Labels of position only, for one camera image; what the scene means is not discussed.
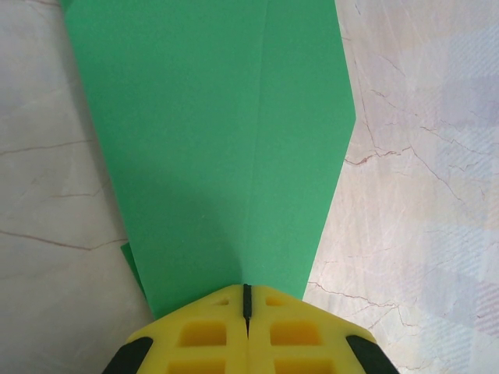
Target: white marble surface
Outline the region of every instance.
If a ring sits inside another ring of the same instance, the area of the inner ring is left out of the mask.
[[[305,299],[401,373],[499,366],[499,2],[337,0],[357,123]],[[150,321],[56,0],[0,0],[0,372]]]

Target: rectangular hole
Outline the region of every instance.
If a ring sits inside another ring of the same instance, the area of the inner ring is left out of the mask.
[[[224,360],[171,362],[168,374],[225,374]]]
[[[277,359],[274,361],[275,374],[334,374],[329,360],[316,359]]]
[[[320,345],[319,330],[308,321],[276,322],[271,326],[272,345]]]
[[[196,321],[187,323],[180,333],[180,347],[201,347],[226,345],[225,324],[216,321]]]

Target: marble floor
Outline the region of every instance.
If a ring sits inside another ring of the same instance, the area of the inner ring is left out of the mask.
[[[336,3],[357,122],[305,300],[400,373],[496,372],[499,2]],[[101,372],[152,317],[57,0],[0,0],[0,192],[0,372]]]

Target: black rubber edge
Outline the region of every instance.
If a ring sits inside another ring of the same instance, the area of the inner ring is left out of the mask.
[[[377,344],[357,335],[346,337],[346,341],[366,374],[398,374],[397,369]]]
[[[136,374],[151,345],[153,340],[150,337],[141,337],[123,345],[102,374]]]
[[[253,306],[251,303],[251,286],[249,284],[244,284],[242,286],[242,316],[246,321],[246,335],[250,335],[250,319],[253,313]]]

